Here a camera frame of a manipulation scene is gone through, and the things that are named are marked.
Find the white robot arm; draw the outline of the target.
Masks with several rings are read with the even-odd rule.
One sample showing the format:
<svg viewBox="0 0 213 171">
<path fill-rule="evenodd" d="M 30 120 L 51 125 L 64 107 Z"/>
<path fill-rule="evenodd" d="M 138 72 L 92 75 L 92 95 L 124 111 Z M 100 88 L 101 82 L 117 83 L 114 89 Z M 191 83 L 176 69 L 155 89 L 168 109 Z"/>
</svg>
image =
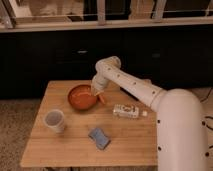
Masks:
<svg viewBox="0 0 213 171">
<path fill-rule="evenodd" d="M 125 73 L 117 56 L 97 61 L 95 69 L 94 94 L 112 81 L 156 113 L 158 171 L 210 171 L 205 112 L 192 92 L 165 90 Z"/>
</svg>

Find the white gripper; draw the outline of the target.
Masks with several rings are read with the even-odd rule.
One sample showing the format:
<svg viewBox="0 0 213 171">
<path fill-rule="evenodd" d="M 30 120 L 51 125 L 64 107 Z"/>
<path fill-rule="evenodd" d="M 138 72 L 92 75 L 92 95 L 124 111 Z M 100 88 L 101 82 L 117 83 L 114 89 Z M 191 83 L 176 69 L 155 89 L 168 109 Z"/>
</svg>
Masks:
<svg viewBox="0 0 213 171">
<path fill-rule="evenodd" d="M 96 74 L 92 78 L 92 88 L 95 89 L 96 91 L 92 92 L 94 96 L 100 95 L 107 86 L 108 86 L 109 80 L 103 77 L 100 74 Z"/>
</svg>

